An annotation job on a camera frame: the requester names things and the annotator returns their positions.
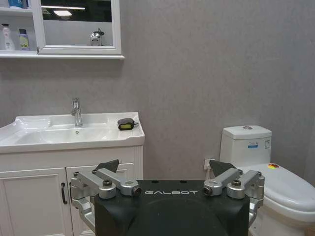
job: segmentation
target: faucet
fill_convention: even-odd
[[[80,108],[80,100],[78,97],[72,99],[73,109],[71,111],[71,115],[75,116],[75,127],[81,127],[83,125],[81,118],[81,108]]]

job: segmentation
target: wall outlet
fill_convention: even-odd
[[[204,170],[211,170],[211,167],[210,167],[210,164],[209,164],[210,160],[215,160],[215,159],[205,159],[204,164],[203,164],[203,169]]]

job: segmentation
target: white shelf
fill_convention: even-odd
[[[32,17],[32,10],[0,7],[0,16]]]
[[[44,55],[37,54],[36,51],[5,51],[0,50],[0,58],[33,58],[33,59],[120,59],[123,55]]]

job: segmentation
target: bottle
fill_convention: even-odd
[[[11,30],[9,29],[9,24],[2,24],[3,25],[3,36],[4,36],[4,49],[8,51],[15,50],[14,43],[11,39]]]
[[[10,8],[23,8],[23,0],[9,0]]]
[[[29,42],[29,37],[26,34],[26,29],[19,29],[20,34],[20,45],[21,45],[21,50],[23,51],[29,51],[30,50],[30,42]]]
[[[31,0],[26,0],[26,8],[27,9],[31,9],[32,8]]]

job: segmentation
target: toilet flush button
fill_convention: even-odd
[[[243,129],[251,130],[252,128],[250,126],[243,126]]]

